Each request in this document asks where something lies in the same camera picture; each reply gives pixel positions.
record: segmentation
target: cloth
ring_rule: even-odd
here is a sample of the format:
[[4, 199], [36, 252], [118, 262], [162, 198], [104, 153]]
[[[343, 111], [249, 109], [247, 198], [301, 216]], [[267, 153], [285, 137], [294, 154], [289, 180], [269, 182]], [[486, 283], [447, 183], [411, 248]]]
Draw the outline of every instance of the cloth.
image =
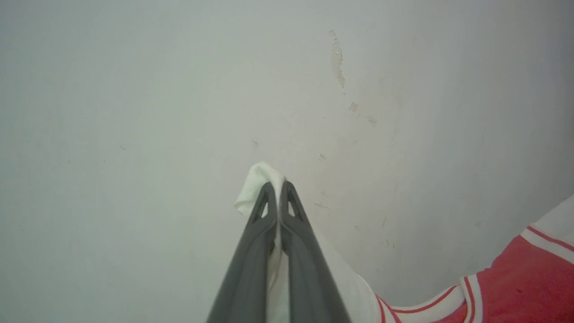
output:
[[574, 322], [574, 196], [515, 237], [492, 266], [382, 322]]
[[[285, 177], [267, 163], [260, 162], [253, 165], [237, 197], [235, 208], [248, 217], [261, 187], [267, 182], [273, 185], [276, 201], [279, 203], [284, 181]], [[352, 322], [379, 323], [381, 312], [377, 298], [369, 284], [349, 267], [317, 228], [313, 228], [313, 231]], [[280, 242], [280, 232], [278, 232], [276, 246], [280, 246], [278, 244]], [[268, 277], [270, 277], [267, 292], [267, 321], [287, 323], [289, 322], [288, 260], [281, 248], [275, 248], [275, 250], [278, 253], [271, 255], [267, 269]]]

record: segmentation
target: scuff mark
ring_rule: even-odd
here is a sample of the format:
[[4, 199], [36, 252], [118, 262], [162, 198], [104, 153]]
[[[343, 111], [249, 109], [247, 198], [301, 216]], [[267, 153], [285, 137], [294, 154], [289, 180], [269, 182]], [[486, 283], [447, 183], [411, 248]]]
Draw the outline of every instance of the scuff mark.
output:
[[371, 124], [371, 126], [377, 126], [377, 119], [373, 116], [368, 116], [367, 121]]
[[359, 105], [355, 102], [351, 102], [351, 105], [349, 106], [349, 111], [350, 112], [357, 112], [357, 109], [359, 108]]
[[323, 203], [321, 203], [321, 202], [319, 202], [319, 203], [313, 203], [313, 204], [315, 204], [316, 206], [320, 207], [321, 209], [327, 209], [327, 210], [329, 209], [328, 207], [324, 206]]
[[341, 84], [341, 88], [345, 88], [345, 77], [343, 76], [343, 70], [341, 70], [341, 65], [343, 64], [343, 52], [341, 51], [341, 46], [335, 31], [329, 30], [329, 35], [333, 37], [333, 48], [331, 48], [331, 69], [333, 70], [335, 78], [339, 81], [339, 84]]

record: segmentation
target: red stripe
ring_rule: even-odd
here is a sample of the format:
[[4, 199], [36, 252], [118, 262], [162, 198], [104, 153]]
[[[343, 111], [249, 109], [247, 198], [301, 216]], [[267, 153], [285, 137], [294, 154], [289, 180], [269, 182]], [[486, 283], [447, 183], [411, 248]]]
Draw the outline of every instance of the red stripe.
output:
[[468, 290], [468, 295], [470, 296], [470, 320], [468, 320], [468, 323], [472, 323], [472, 320], [474, 320], [474, 296], [472, 295], [472, 288], [470, 288], [470, 282], [468, 281], [468, 277], [464, 278], [464, 283], [467, 286], [467, 290]]
[[558, 239], [554, 239], [551, 238], [547, 235], [545, 235], [544, 233], [538, 231], [537, 229], [532, 228], [530, 225], [528, 227], [526, 227], [527, 229], [529, 229], [530, 231], [532, 231], [533, 233], [537, 234], [538, 236], [540, 236], [541, 238], [543, 238], [546, 241], [550, 241], [551, 243], [555, 243], [557, 245], [561, 245], [562, 247], [574, 252], [574, 247], [565, 243], [564, 241], [558, 240]]
[[416, 312], [421, 312], [424, 310], [428, 310], [431, 307], [433, 307], [434, 305], [437, 305], [440, 301], [442, 301], [443, 299], [445, 299], [448, 294], [450, 294], [452, 291], [454, 291], [456, 288], [456, 286], [452, 286], [449, 290], [447, 290], [446, 293], [444, 293], [441, 297], [439, 297], [438, 299], [436, 299], [436, 301], [430, 303], [429, 305], [423, 306], [421, 308], [418, 309], [414, 309], [414, 310], [397, 310], [397, 309], [393, 309], [396, 313], [403, 313], [403, 314], [410, 314], [410, 313], [416, 313]]
[[[387, 306], [387, 308], [389, 309], [389, 312], [391, 312], [391, 315], [392, 315], [393, 318], [395, 319], [395, 322], [396, 322], [396, 323], [401, 323], [401, 320], [398, 319], [397, 314], [396, 314], [396, 313], [394, 312], [394, 310], [389, 306], [389, 304], [387, 304], [385, 301], [383, 301], [383, 299], [380, 298], [379, 296], [377, 296], [377, 299], [379, 300], [379, 305], [380, 305], [381, 303], [384, 303], [384, 304]], [[385, 312], [383, 311], [383, 308], [381, 308], [381, 316], [382, 316], [382, 317], [385, 317]]]

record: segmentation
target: white stripe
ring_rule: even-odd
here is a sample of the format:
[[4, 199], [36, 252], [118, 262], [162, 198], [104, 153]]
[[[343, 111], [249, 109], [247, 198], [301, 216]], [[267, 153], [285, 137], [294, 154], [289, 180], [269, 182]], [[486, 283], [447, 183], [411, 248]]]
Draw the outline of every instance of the white stripe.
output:
[[[476, 275], [470, 275], [467, 276], [467, 279], [468, 283], [470, 284], [471, 290], [467, 289], [464, 277], [460, 279], [460, 283], [464, 291], [464, 297], [466, 298], [467, 302], [467, 316], [464, 319], [464, 323], [482, 323], [483, 318], [482, 294], [480, 293], [480, 285], [478, 283], [478, 277], [476, 277]], [[470, 293], [472, 293], [472, 297], [474, 298], [474, 317], [472, 321], [470, 320], [470, 316], [472, 315], [472, 302], [470, 298]]]
[[383, 314], [385, 315], [385, 323], [397, 323], [394, 320], [393, 314], [391, 313], [387, 305], [383, 301], [381, 301], [378, 297], [377, 300], [379, 301], [381, 307], [383, 308]]
[[[542, 232], [542, 230], [538, 229], [534, 225], [531, 225], [531, 227]], [[553, 253], [556, 256], [570, 262], [571, 264], [574, 264], [574, 252], [572, 252], [571, 250], [569, 250], [565, 247], [562, 247], [559, 244], [550, 242], [550, 241], [544, 239], [543, 237], [537, 235], [536, 233], [530, 231], [529, 229], [522, 231], [520, 236], [523, 237], [526, 241], [528, 241], [532, 245], [535, 245], [535, 246], [539, 247], [540, 249], [546, 250], [550, 253]]]
[[[409, 307], [391, 306], [391, 308], [394, 310], [417, 310], [436, 302], [436, 300], [442, 297], [449, 289], [451, 289], [451, 287], [443, 290], [440, 294], [436, 295], [428, 302], [424, 302], [417, 306], [409, 306]], [[429, 307], [425, 310], [415, 313], [395, 312], [395, 314], [398, 316], [399, 320], [401, 320], [402, 323], [430, 323], [448, 317], [449, 315], [454, 313], [463, 303], [464, 303], [463, 289], [460, 286], [456, 286], [445, 298], [443, 298], [437, 304], [434, 304], [432, 307]]]

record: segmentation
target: red and white shirt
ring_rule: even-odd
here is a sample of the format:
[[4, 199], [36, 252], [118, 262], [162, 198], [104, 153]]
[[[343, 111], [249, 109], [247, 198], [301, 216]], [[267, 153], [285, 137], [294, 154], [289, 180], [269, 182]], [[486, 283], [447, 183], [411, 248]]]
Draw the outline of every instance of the red and white shirt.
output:
[[490, 268], [430, 301], [377, 300], [383, 323], [574, 322], [574, 197], [528, 226]]

